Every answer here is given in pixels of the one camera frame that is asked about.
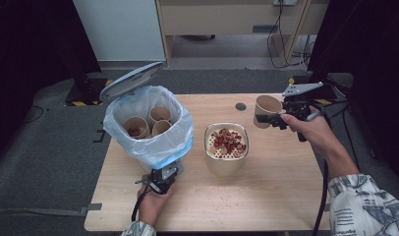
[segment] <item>black curtain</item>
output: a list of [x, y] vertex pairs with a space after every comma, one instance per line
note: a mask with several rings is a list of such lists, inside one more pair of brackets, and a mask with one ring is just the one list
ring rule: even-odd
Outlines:
[[331, 0], [309, 70], [313, 83], [353, 75], [354, 114], [375, 157], [399, 176], [399, 0]]
[[0, 0], [0, 154], [34, 94], [71, 79], [73, 67], [100, 71], [72, 0]]

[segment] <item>person's right hand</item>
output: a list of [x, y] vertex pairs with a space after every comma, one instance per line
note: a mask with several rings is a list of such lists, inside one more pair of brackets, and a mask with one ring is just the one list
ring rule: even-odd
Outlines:
[[341, 146], [340, 142], [332, 133], [328, 123], [323, 116], [317, 115], [311, 120], [300, 121], [296, 117], [289, 114], [282, 114], [281, 118], [289, 125], [293, 132], [300, 132], [310, 142], [313, 149], [326, 156], [326, 149]]
[[281, 118], [293, 132], [301, 132], [313, 149], [325, 158], [331, 177], [359, 173], [353, 159], [338, 141], [324, 117], [317, 115], [311, 121], [300, 121], [292, 115], [282, 114]]

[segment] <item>person's left hand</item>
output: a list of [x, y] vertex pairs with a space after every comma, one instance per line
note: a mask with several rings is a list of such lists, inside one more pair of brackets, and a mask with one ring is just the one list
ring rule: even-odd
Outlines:
[[[145, 184], [138, 190], [138, 197], [143, 193]], [[164, 195], [158, 195], [148, 187], [148, 193], [144, 196], [139, 207], [139, 221], [154, 226], [163, 207], [174, 194], [174, 184], [171, 185], [168, 192]]]

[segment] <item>wooden table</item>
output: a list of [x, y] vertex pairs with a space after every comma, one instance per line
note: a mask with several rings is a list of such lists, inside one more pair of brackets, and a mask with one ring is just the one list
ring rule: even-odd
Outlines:
[[[280, 94], [273, 94], [282, 100]], [[157, 231], [312, 230], [321, 200], [322, 176], [308, 142], [289, 130], [259, 129], [253, 123], [257, 93], [179, 94], [191, 112], [194, 144], [183, 159], [176, 190], [155, 228]], [[235, 105], [243, 102], [247, 109]], [[217, 177], [205, 165], [203, 136], [212, 123], [245, 127], [250, 151], [233, 176]], [[144, 170], [112, 139], [86, 216], [87, 231], [122, 231], [131, 223]], [[328, 213], [320, 229], [328, 230]]]

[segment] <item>hand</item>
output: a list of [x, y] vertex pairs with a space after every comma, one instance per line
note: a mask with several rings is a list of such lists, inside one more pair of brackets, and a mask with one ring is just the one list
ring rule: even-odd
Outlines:
[[325, 158], [331, 177], [359, 173], [353, 159], [338, 141], [324, 117], [317, 115], [312, 121], [300, 121], [292, 115], [282, 114], [281, 118], [293, 132], [301, 132], [313, 149]]
[[[142, 185], [138, 190], [138, 197], [143, 193], [146, 185]], [[174, 185], [172, 185], [165, 195], [158, 195], [148, 187], [148, 193], [144, 196], [139, 207], [139, 221], [154, 226], [163, 207], [174, 194]]]
[[341, 146], [321, 115], [315, 116], [310, 122], [300, 121], [289, 114], [282, 114], [281, 118], [289, 125], [291, 131], [302, 133], [313, 149], [322, 156], [326, 156], [327, 148]]

